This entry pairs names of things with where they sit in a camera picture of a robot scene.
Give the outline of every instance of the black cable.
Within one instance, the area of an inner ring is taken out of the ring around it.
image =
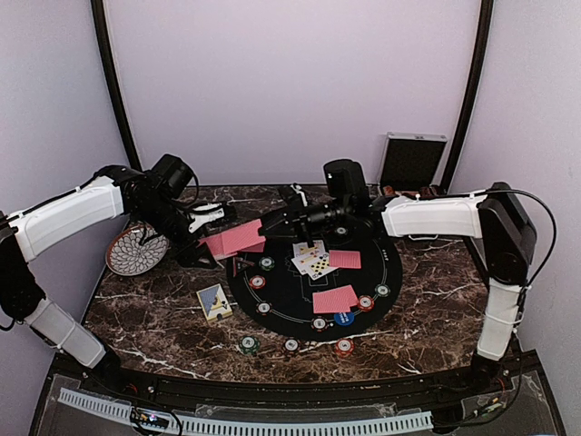
[[[135,406],[133,406],[133,409],[138,413],[142,413]],[[137,428],[140,430],[140,431],[137,431],[136,429],[133,429],[133,431],[135,431],[138,434],[141,434],[142,436],[148,436],[148,435],[152,435],[152,434],[164,434],[165,433],[165,430],[164,431],[147,430],[142,426],[142,424],[139,422],[139,420],[136,420],[135,422],[132,422],[132,423],[135,424],[137,426]]]
[[[551,244],[549,245],[549,248],[547,250],[547,254],[543,258],[543,261],[538,265],[538,267],[535,270],[535,272],[533,272],[533,274],[530,276],[530,279],[527,280],[526,284],[522,288],[522,293],[521,293],[521,298],[520,298],[520,303],[519,303],[520,311],[522,312],[522,310],[524,309],[524,304],[525,304],[525,299],[527,297],[527,292],[530,289],[530,286],[532,285],[533,281],[538,277],[539,273],[543,270],[543,268],[545,267],[545,265],[547,265],[547,262],[548,262],[549,258],[551,257],[551,255],[553,254],[553,251],[555,250],[556,235],[557,235],[556,219],[555,219],[555,216],[553,215],[553,212],[550,210],[550,208],[545,204],[545,202],[543,202],[540,198],[538,198],[537,196],[533,195],[532,193],[528,193],[526,191],[521,191],[521,190],[518,190],[518,189],[490,189],[490,190],[483,191],[481,193],[452,194],[452,195],[443,195],[441,197],[436,197],[436,198],[467,198],[467,197],[470,197],[470,196],[483,196],[483,195],[490,195],[490,194],[495,194],[495,193],[512,193],[512,194],[515,194],[515,195],[523,195],[525,197],[528,197],[528,198],[534,200],[535,202],[537,202],[538,204],[540,204],[545,209],[545,211],[547,212],[547,214],[548,214],[548,216],[549,216],[549,218],[551,220],[551,225],[552,225],[552,228],[553,228],[553,237],[551,239]],[[517,400],[517,397],[518,397],[518,394],[520,393],[520,388],[521,388],[521,385],[522,385],[523,358],[522,358],[522,349],[520,348],[520,344],[518,346],[518,350],[519,350],[519,360],[520,360],[520,365],[519,365],[519,370],[518,370],[518,386],[517,386],[517,390],[515,391],[515,396],[505,406],[504,409],[502,409],[501,411],[499,411],[498,413],[496,413],[495,416],[493,418],[491,418],[490,420],[481,421],[481,422],[470,422],[472,420],[475,420],[477,417],[479,417],[479,414],[488,407],[488,406],[483,406],[481,408],[476,409],[475,412],[473,412],[473,413],[475,413],[474,415],[470,415],[470,416],[468,416],[467,418],[465,418],[462,421],[449,422],[449,423],[445,423],[445,422],[435,422],[436,428],[437,427],[439,427],[439,428],[447,428],[447,427],[477,427],[477,426],[480,426],[480,425],[489,424],[492,421],[497,420],[503,414],[505,414],[507,412],[507,410],[510,409],[513,406],[513,404],[515,403],[515,401]]]
[[[4,325],[0,325],[0,330],[2,332],[10,332],[13,329],[13,327],[15,326],[15,324],[16,324],[16,320],[13,318],[8,327],[4,327]]]
[[[95,176],[91,177],[91,178],[90,178],[89,180],[87,180],[85,183],[81,184],[81,185],[78,187],[78,189],[83,189],[83,188],[85,188],[85,187],[86,187],[87,185],[89,185],[89,183],[91,183],[91,182],[92,182],[94,179],[95,179]],[[17,218],[20,218],[20,215],[27,215],[27,214],[29,214],[29,213],[31,213],[31,212],[34,212],[34,211],[35,211],[35,210],[37,210],[37,209],[40,209],[40,208],[41,208],[41,207],[43,207],[43,206],[46,206],[47,204],[49,204],[49,203],[51,203],[51,202],[55,202],[55,201],[57,201],[57,200],[60,200],[61,198],[65,198],[65,197],[67,197],[67,196],[71,195],[72,193],[76,193],[76,192],[77,192],[77,188],[74,188],[74,189],[72,189],[72,190],[70,190],[70,191],[67,191],[66,193],[59,193],[58,195],[55,195],[54,197],[52,197],[52,198],[49,198],[48,200],[44,200],[43,202],[41,202],[41,203],[39,203],[39,204],[37,204],[37,205],[35,205],[35,206],[33,206],[33,207],[30,207],[30,208],[26,209],[26,210],[25,210],[25,211],[23,211],[23,212],[20,212],[20,213],[18,213],[18,214],[16,214],[16,215],[13,215],[13,216],[11,216],[10,218],[3,218],[3,219],[0,219],[0,224],[3,224],[3,223],[11,223],[11,222],[12,222],[12,221],[14,221],[15,219],[17,219]]]
[[[479,408],[477,408],[475,411],[473,411],[470,416],[467,416],[467,418],[464,418],[461,421],[456,421],[456,422],[437,422],[434,421],[434,428],[447,428],[447,427],[478,427],[480,425],[486,425],[486,424],[490,424],[492,421],[496,421],[498,418],[500,418],[502,415],[504,415],[508,409],[510,409],[515,402],[517,401],[518,398],[518,394],[520,393],[520,388],[523,384],[523,352],[520,348],[520,345],[518,346],[518,359],[520,360],[520,364],[518,366],[518,386],[517,386],[517,390],[515,391],[515,396],[510,400],[510,402],[507,403],[507,405],[499,412],[497,412],[492,418],[490,418],[489,420],[486,421],[481,421],[481,422],[470,422],[472,420],[475,420],[476,418],[480,417],[480,413],[487,409],[489,407],[488,404],[481,406]]]
[[[545,265],[548,262],[549,257],[551,257],[551,255],[553,254],[553,251],[555,250],[555,245],[556,245],[556,219],[555,216],[553,215],[553,212],[551,211],[551,209],[545,204],[545,202],[543,202],[540,198],[538,198],[536,195],[533,195],[532,193],[528,193],[527,191],[521,191],[518,189],[488,189],[486,191],[481,191],[479,193],[453,193],[450,195],[440,195],[438,197],[430,197],[430,198],[421,198],[421,197],[410,197],[414,200],[420,200],[420,201],[425,201],[425,202],[429,202],[431,200],[437,200],[440,198],[469,198],[469,197],[481,197],[484,195],[490,195],[490,194],[494,194],[494,193],[513,193],[516,195],[523,195],[525,197],[528,197],[532,200],[534,200],[535,202],[537,202],[538,204],[540,204],[545,211],[547,212],[550,220],[551,220],[551,225],[553,227],[553,238],[551,240],[551,244],[549,245],[549,248],[547,250],[547,254],[545,255],[545,258],[543,259],[543,261],[538,265],[537,269],[535,270],[535,272],[531,275],[530,279],[528,279],[527,283],[524,286],[524,291],[523,293],[526,294],[528,291],[528,287],[530,287],[530,285],[533,283],[533,281],[538,277],[538,274],[541,272],[541,270],[543,268],[545,268]]]
[[[182,203],[176,200],[172,200],[172,204],[174,206],[176,206],[177,208],[181,209],[184,212],[190,212],[194,207],[197,206],[196,202],[198,201],[198,198],[200,197],[200,181],[198,179],[197,174],[192,171],[192,177],[193,180],[195,181],[196,185],[195,185],[195,189],[196,189],[196,194],[193,196],[193,200],[189,201],[188,203]]]
[[[135,397],[133,395],[128,395],[126,393],[120,393],[118,391],[115,391],[115,390],[113,390],[113,389],[108,388],[107,386],[105,386],[97,377],[95,377],[90,372],[88,372],[87,375],[89,375],[89,377],[91,377],[91,379],[94,382],[96,382],[99,386],[101,386],[106,391],[110,392],[111,394],[113,394],[113,395],[115,395],[117,397],[125,398],[127,401],[129,401],[132,404],[133,407],[135,407],[135,405],[133,404],[134,401],[142,401],[142,402],[146,402],[148,404],[151,404],[153,407],[156,407],[158,409],[162,409],[166,413],[171,414],[172,417],[175,419],[175,422],[178,424],[178,428],[179,428],[179,430],[178,430],[178,436],[182,436],[182,434],[183,434],[183,424],[180,421],[180,419],[178,418],[178,415],[176,415],[174,411],[168,410],[167,407],[162,406],[161,404],[158,404],[155,401],[146,400],[145,398]]]
[[[450,392],[465,392],[472,389],[472,386],[463,386],[461,388],[456,388],[454,386],[447,386],[446,384],[432,384],[429,386],[431,389],[445,389]]]
[[[162,236],[161,233],[156,233],[155,231],[153,231],[153,234],[147,236],[147,226],[148,226],[147,223],[143,224],[143,235],[142,235],[142,238],[138,242],[140,247],[143,247],[147,243],[150,243],[154,239],[157,239],[157,238]]]

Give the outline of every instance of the robotic arm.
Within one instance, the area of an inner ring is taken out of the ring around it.
[[[537,231],[506,183],[486,191],[437,197],[388,195],[374,201],[358,163],[327,163],[324,172],[334,200],[302,206],[292,193],[281,192],[287,207],[263,219],[261,232],[271,239],[312,243],[315,234],[354,223],[389,236],[458,235],[481,239],[489,275],[485,320],[472,359],[475,383],[487,384],[504,357],[519,323],[528,269]]]
[[[271,239],[312,242],[313,236],[341,223],[354,223],[401,237],[453,234],[481,238],[489,273],[489,298],[483,331],[473,358],[477,379],[490,379],[504,356],[528,284],[528,268],[537,240],[535,227],[509,186],[457,196],[381,196],[369,198],[358,163],[339,160],[324,171],[333,200],[308,205],[298,185],[281,188],[287,207],[262,218],[261,234]],[[128,214],[167,237],[181,266],[210,268],[215,261],[199,239],[206,223],[228,219],[225,204],[177,201],[192,170],[166,154],[144,173],[108,166],[69,193],[38,206],[0,214],[0,307],[18,322],[67,351],[104,381],[118,374],[119,358],[101,341],[46,297],[27,264],[44,250],[100,221]]]
[[[113,351],[47,298],[27,264],[95,223],[130,213],[172,242],[181,266],[212,268],[210,250],[199,244],[203,226],[235,212],[226,204],[178,202],[192,176],[182,160],[166,154],[150,171],[107,166],[69,193],[8,216],[0,213],[0,307],[102,379],[116,374],[119,360]]]

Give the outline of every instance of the green poker chip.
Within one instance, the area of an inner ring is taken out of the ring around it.
[[[261,348],[261,342],[254,336],[244,336],[239,346],[242,354],[254,355]]]
[[[274,259],[271,257],[263,257],[259,260],[258,265],[263,271],[270,271],[274,268]]]

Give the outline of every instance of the poker chip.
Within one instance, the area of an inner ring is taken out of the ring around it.
[[[355,313],[353,312],[344,312],[344,313],[335,313],[333,315],[335,322],[337,325],[341,325],[343,327],[347,327],[348,325],[352,325],[355,321]]]
[[[266,279],[261,275],[255,275],[250,280],[248,280],[248,284],[252,289],[260,289],[266,285]]]
[[[254,336],[244,336],[241,339],[239,346],[242,354],[253,355],[260,349],[261,342]]]
[[[312,327],[312,330],[315,332],[324,332],[329,327],[329,323],[324,318],[318,317],[312,320],[310,327]]]
[[[271,257],[263,257],[259,260],[258,265],[263,271],[270,271],[274,269],[274,259]]]
[[[357,307],[359,307],[359,309],[363,312],[369,312],[371,309],[373,309],[374,305],[375,302],[368,295],[361,295],[359,302],[357,303]]]
[[[379,297],[387,297],[387,296],[389,296],[389,294],[391,293],[391,291],[389,290],[389,287],[387,286],[387,284],[378,284],[375,287],[375,293]]]
[[[296,339],[288,339],[282,345],[282,352],[285,356],[295,356],[299,354],[300,342]]]
[[[266,316],[271,311],[271,305],[267,302],[259,302],[256,305],[256,312],[262,316]]]
[[[347,227],[337,227],[335,229],[335,234],[337,234],[338,236],[347,236],[348,233],[349,230],[347,230]]]
[[[355,350],[355,344],[351,339],[340,339],[335,342],[335,354],[339,357],[351,356]]]

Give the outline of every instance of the marble table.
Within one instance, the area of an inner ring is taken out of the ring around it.
[[[315,203],[329,200],[324,186],[304,188]],[[192,196],[189,189],[184,199]],[[239,223],[283,206],[274,186],[205,187],[200,199],[234,204]],[[107,271],[85,326],[113,347],[125,368],[223,382],[355,382],[469,365],[487,290],[465,244],[442,237],[400,239],[396,246],[403,264],[399,299],[382,321],[352,337],[355,352],[346,359],[324,342],[303,343],[298,356],[286,357],[286,338],[237,308],[225,268],[184,269],[169,258],[133,278]],[[234,315],[209,324],[196,292],[217,282]],[[260,339],[256,356],[239,351],[245,335]]]

